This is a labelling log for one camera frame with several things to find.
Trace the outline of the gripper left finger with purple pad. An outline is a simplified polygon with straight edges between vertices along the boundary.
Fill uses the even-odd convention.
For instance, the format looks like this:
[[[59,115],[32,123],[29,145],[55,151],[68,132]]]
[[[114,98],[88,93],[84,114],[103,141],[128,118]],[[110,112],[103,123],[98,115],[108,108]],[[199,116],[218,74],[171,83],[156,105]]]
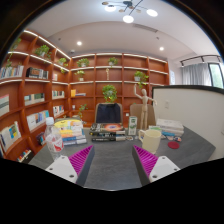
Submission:
[[[90,145],[69,157],[59,157],[46,168],[46,171],[83,186],[86,182],[94,154],[94,146]]]

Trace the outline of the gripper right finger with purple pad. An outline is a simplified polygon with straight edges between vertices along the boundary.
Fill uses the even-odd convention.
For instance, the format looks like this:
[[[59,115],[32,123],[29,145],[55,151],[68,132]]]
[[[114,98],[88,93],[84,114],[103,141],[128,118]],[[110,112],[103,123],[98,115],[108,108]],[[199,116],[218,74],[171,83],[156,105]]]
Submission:
[[[136,145],[132,148],[132,155],[143,186],[180,170],[168,157],[157,157]]]

